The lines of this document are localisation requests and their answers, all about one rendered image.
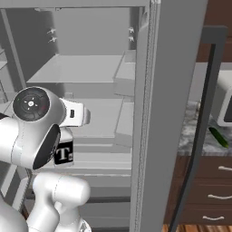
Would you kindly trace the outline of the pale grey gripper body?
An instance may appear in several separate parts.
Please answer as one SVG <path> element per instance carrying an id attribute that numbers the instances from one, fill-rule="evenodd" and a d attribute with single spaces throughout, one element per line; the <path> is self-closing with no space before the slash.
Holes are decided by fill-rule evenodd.
<path id="1" fill-rule="evenodd" d="M 82 125 L 89 124 L 90 120 L 91 120 L 91 112 L 86 107 L 83 107 L 83 111 L 82 111 Z"/>

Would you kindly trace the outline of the grey fridge shelf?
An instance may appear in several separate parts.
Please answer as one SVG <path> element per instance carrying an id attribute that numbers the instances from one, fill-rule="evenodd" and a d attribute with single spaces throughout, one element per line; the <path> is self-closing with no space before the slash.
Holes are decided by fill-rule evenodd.
<path id="1" fill-rule="evenodd" d="M 71 99 L 81 102 L 91 112 L 90 123 L 71 127 L 75 138 L 111 138 L 121 112 L 122 99 Z"/>
<path id="2" fill-rule="evenodd" d="M 55 55 L 28 83 L 108 83 L 121 55 Z"/>
<path id="3" fill-rule="evenodd" d="M 78 169 L 131 169 L 131 152 L 75 152 L 73 157 Z"/>

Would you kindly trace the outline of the grey fridge door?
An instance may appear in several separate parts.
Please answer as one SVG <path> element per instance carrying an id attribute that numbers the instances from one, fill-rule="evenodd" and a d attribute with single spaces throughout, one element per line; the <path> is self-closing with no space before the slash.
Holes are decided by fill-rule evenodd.
<path id="1" fill-rule="evenodd" d="M 130 232 L 161 232 L 208 0 L 148 0 L 137 39 Z"/>
<path id="2" fill-rule="evenodd" d="M 25 87 L 7 13 L 5 9 L 0 9 L 0 103 L 11 101 Z"/>

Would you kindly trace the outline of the grey fridge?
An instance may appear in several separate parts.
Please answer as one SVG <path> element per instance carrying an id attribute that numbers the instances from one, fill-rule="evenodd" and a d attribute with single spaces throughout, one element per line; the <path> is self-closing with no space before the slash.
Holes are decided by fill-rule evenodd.
<path id="1" fill-rule="evenodd" d="M 13 33 L 25 88 L 42 87 L 66 101 L 122 99 L 122 103 L 134 103 L 134 96 L 114 93 L 113 80 L 108 83 L 27 81 L 55 55 L 122 56 L 128 50 L 137 54 L 138 31 L 147 1 L 0 0 L 0 9 L 6 10 Z M 14 98 L 0 103 L 1 113 L 14 115 Z M 75 152 L 131 152 L 132 167 L 132 147 L 116 144 L 115 132 L 111 138 L 73 136 L 73 155 Z M 39 169 L 26 169 L 0 160 L 0 199 L 28 218 L 35 202 L 34 178 L 41 172 L 74 176 L 88 182 L 90 197 L 78 209 L 92 231 L 100 226 L 130 232 L 131 169 L 78 169 L 74 158 L 72 166 L 56 168 L 53 157 Z"/>

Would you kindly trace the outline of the green cucumber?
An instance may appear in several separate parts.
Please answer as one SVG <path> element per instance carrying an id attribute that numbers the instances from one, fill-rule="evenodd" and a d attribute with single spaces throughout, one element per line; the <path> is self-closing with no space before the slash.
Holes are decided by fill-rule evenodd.
<path id="1" fill-rule="evenodd" d="M 213 137 L 217 140 L 217 142 L 224 148 L 228 147 L 228 142 L 226 139 L 218 132 L 216 128 L 209 127 L 208 128 L 210 133 L 213 135 Z"/>

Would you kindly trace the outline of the bottle with black label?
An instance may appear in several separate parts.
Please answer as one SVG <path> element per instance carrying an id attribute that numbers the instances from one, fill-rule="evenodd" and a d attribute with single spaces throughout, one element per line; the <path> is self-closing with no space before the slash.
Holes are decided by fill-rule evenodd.
<path id="1" fill-rule="evenodd" d="M 73 134 L 69 128 L 61 128 L 61 138 L 53 155 L 53 163 L 56 168 L 73 165 Z"/>

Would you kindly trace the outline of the brown drawer front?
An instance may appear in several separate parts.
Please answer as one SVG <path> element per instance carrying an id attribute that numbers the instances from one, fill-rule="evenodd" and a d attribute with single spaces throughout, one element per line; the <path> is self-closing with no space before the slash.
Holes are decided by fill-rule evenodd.
<path id="1" fill-rule="evenodd" d="M 232 204 L 232 199 L 221 200 L 208 198 L 208 194 L 216 196 L 232 196 L 232 179 L 196 179 L 192 182 L 187 197 L 187 204 L 223 205 Z"/>
<path id="2" fill-rule="evenodd" d="M 173 176 L 183 178 L 188 169 L 190 157 L 177 157 Z M 232 171 L 219 170 L 219 166 L 232 168 L 230 157 L 201 157 L 196 178 L 198 179 L 232 179 Z"/>
<path id="3" fill-rule="evenodd" d="M 224 216 L 224 220 L 209 221 L 202 219 L 202 216 L 217 218 Z M 226 205 L 188 205 L 179 219 L 180 224 L 185 225 L 232 225 L 232 206 Z"/>

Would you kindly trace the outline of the white countertop appliance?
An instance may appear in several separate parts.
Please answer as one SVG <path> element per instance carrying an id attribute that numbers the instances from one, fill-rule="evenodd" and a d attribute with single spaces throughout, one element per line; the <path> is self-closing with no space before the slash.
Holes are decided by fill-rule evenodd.
<path id="1" fill-rule="evenodd" d="M 221 127 L 232 127 L 232 71 L 220 71 L 211 115 Z"/>

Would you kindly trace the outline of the brown wall cupboard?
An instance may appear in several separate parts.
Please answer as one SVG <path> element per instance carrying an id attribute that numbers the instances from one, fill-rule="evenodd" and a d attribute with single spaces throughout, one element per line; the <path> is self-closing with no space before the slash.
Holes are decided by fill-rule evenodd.
<path id="1" fill-rule="evenodd" d="M 227 27 L 227 41 L 222 62 L 232 63 L 232 0 L 208 0 L 204 25 Z"/>

